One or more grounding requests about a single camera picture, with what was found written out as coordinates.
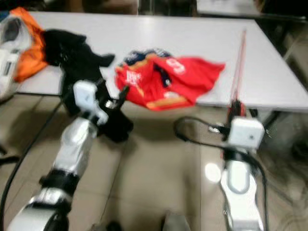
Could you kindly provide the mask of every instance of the white table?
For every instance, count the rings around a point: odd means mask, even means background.
[[[260,15],[253,0],[197,0],[197,11],[229,16]]]
[[[254,20],[120,16],[79,13],[31,13],[44,28],[87,35],[98,54],[114,53],[116,60],[103,70],[111,94],[114,67],[131,50],[159,47],[174,56],[196,55],[225,62],[215,87],[198,99],[202,105],[226,106],[230,100],[241,34],[247,29],[244,79],[240,99],[253,108],[308,111],[308,93]],[[23,93],[59,94],[61,71],[48,67],[25,81]]]

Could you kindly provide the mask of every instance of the printed number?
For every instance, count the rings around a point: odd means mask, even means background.
[[[177,74],[182,74],[185,71],[185,67],[180,64],[176,59],[167,59],[166,63],[173,68],[173,71]]]

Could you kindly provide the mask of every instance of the wire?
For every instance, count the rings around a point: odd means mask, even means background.
[[[263,197],[264,197],[263,198],[263,206],[264,206],[265,231],[269,231],[268,202],[267,202],[267,178],[266,178],[266,174],[265,174],[265,171],[264,171],[262,165],[251,155],[244,153],[244,152],[241,152],[237,149],[228,147],[224,144],[216,145],[216,144],[211,144],[211,143],[207,143],[207,142],[195,141],[195,140],[188,138],[186,135],[181,133],[180,129],[179,129],[180,125],[183,124],[186,121],[194,121],[194,122],[197,121],[197,122],[204,124],[204,125],[207,125],[209,127],[213,127],[213,128],[217,127],[217,126],[211,125],[211,124],[209,124],[209,123],[207,123],[207,122],[205,122],[205,121],[203,121],[199,118],[192,117],[192,116],[184,116],[184,117],[177,119],[173,124],[174,133],[175,133],[176,137],[178,137],[179,139],[181,139],[185,142],[195,143],[195,144],[214,147],[214,148],[220,148],[220,149],[223,149],[225,151],[236,152],[236,153],[238,153],[242,156],[244,161],[252,164],[253,166],[257,167],[260,170],[260,173],[262,175],[262,184],[263,184]]]
[[[39,130],[39,132],[35,135],[34,139],[32,140],[32,142],[27,146],[27,148],[25,149],[25,151],[23,152],[23,154],[20,156],[19,161],[17,162],[17,164],[15,165],[12,173],[10,174],[9,179],[7,180],[7,183],[5,185],[2,197],[1,197],[1,204],[0,204],[0,231],[4,231],[4,209],[5,209],[5,202],[11,187],[11,184],[14,180],[14,177],[19,169],[19,167],[21,166],[21,164],[23,163],[25,157],[27,156],[29,150],[32,148],[32,146],[35,144],[35,142],[38,140],[38,138],[41,136],[42,132],[44,131],[44,129],[47,127],[47,125],[51,122],[51,120],[53,119],[53,117],[55,116],[56,112],[58,111],[58,109],[60,108],[60,106],[62,105],[63,100],[61,100],[58,105],[54,108],[54,110],[52,111],[52,113],[49,115],[49,117],[47,118],[45,124],[41,127],[41,129]]]

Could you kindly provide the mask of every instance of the orange cloth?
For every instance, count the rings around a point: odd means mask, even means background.
[[[48,65],[44,61],[44,40],[41,35],[43,30],[24,8],[18,7],[10,13],[23,20],[32,37],[32,46],[22,53],[14,78],[17,82],[23,82]]]

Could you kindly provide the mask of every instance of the tiled floor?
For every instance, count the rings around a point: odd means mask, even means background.
[[[57,103],[56,98],[15,96],[0,107],[0,141],[9,153],[20,154],[25,149]],[[123,144],[114,144],[104,137],[94,142],[89,166],[78,185],[69,215],[70,230],[86,231],[93,223],[119,220],[125,231],[158,231],[168,210],[184,214],[192,231],[226,230],[223,195],[219,185],[209,182],[204,175],[207,163],[216,163],[222,169],[220,151],[181,142],[172,132],[172,122],[180,116],[223,122],[226,110],[195,107],[156,113],[131,103],[126,103],[123,110],[135,128]],[[9,194],[6,226],[39,189],[37,182],[49,171],[61,133],[69,122],[61,108],[30,151]],[[220,140],[215,134],[202,133],[202,128],[196,130],[200,139],[214,143]],[[12,165],[0,168],[0,194],[12,168]],[[303,190],[303,186],[298,188],[299,183],[285,185],[275,177],[270,179],[290,197]],[[261,206],[262,187],[258,191]],[[307,230],[306,207],[298,206],[303,204],[303,198],[296,198],[297,203],[292,205],[269,187],[271,231]]]

